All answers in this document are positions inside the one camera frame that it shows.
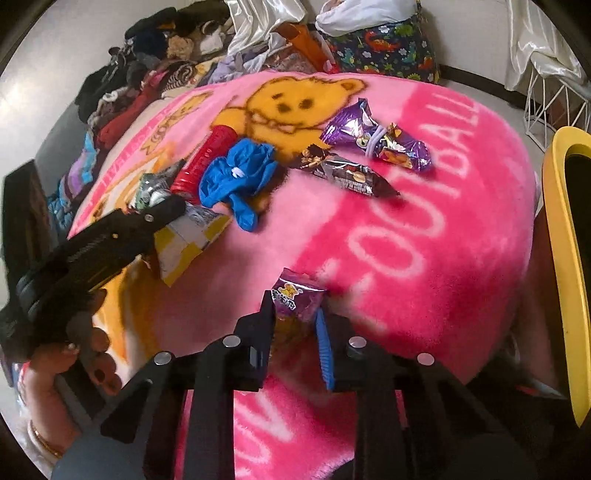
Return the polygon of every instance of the cartoon bear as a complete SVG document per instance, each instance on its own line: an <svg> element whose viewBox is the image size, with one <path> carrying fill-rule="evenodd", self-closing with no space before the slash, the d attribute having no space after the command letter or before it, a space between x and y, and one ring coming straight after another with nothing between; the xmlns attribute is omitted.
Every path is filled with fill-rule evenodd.
<svg viewBox="0 0 591 480"><path fill-rule="evenodd" d="M238 135L273 145L275 158L284 163L310 144L326 148L319 140L319 126L365 87L359 79L280 77L261 85L244 107L222 110L213 125L228 125Z"/></svg>

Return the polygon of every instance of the metal bolt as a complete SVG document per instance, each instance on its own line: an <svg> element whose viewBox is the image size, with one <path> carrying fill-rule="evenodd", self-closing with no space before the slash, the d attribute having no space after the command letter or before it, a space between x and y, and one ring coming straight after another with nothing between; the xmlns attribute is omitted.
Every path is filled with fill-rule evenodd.
<svg viewBox="0 0 591 480"><path fill-rule="evenodd" d="M173 359L173 356L168 352L157 353L154 357L154 363L156 365L166 365Z"/></svg>
<svg viewBox="0 0 591 480"><path fill-rule="evenodd" d="M351 337L349 339L349 345L353 348L364 348L368 344L368 341L363 337Z"/></svg>
<svg viewBox="0 0 591 480"><path fill-rule="evenodd" d="M435 357L430 353L420 353L417 355L417 362L425 367L430 367L435 363Z"/></svg>
<svg viewBox="0 0 591 480"><path fill-rule="evenodd" d="M240 337L237 335L228 335L222 340L222 343L228 348L234 348L235 346L240 345Z"/></svg>

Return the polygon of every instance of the candy wrapper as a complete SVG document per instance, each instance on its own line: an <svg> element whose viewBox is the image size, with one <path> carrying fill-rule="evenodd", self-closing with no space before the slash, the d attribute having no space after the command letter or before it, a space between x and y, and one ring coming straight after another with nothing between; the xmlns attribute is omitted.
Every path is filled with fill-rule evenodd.
<svg viewBox="0 0 591 480"><path fill-rule="evenodd" d="M303 340L313 330L325 293L326 289L308 276L283 269L271 290L276 317L272 354Z"/></svg>
<svg viewBox="0 0 591 480"><path fill-rule="evenodd" d="M370 197L400 195L388 181L366 165L354 163L343 157L310 145L288 165L326 179L341 188L353 190Z"/></svg>
<svg viewBox="0 0 591 480"><path fill-rule="evenodd" d="M368 158L379 158L415 171L431 165L431 155L425 144L395 124L383 127L377 123L365 98L337 113L320 139L333 147L356 144Z"/></svg>
<svg viewBox="0 0 591 480"><path fill-rule="evenodd" d="M130 207L142 211L152 206L163 198L165 192L170 192L170 186L185 165L184 160L179 160L174 165L159 171L158 173L144 173L139 179L139 187L135 193L135 198L129 204Z"/></svg>
<svg viewBox="0 0 591 480"><path fill-rule="evenodd" d="M158 190L154 198L171 195ZM230 224L231 218L201 205L186 202L185 214L154 234L160 278L171 287L201 253Z"/></svg>

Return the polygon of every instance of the red garment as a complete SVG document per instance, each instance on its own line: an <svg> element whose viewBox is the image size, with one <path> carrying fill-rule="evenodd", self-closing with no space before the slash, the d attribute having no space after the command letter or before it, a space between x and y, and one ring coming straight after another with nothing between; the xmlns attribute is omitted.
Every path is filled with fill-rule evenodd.
<svg viewBox="0 0 591 480"><path fill-rule="evenodd" d="M116 116L99 130L96 136L96 147L101 150L110 150L113 148L135 119L139 117L140 113L159 96L160 92L156 88L146 85L142 93L136 97L125 112Z"/></svg>

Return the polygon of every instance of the red bottle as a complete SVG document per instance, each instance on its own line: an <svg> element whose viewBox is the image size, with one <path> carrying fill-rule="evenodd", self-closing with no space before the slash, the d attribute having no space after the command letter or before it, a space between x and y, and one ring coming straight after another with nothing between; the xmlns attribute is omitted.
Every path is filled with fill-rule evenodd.
<svg viewBox="0 0 591 480"><path fill-rule="evenodd" d="M170 191L188 202L198 205L200 200L197 191L205 170L212 160L227 155L237 141L238 134L233 128L226 125L213 127L209 137L203 141L201 147L187 160L183 169L178 173L174 183L170 186Z"/></svg>

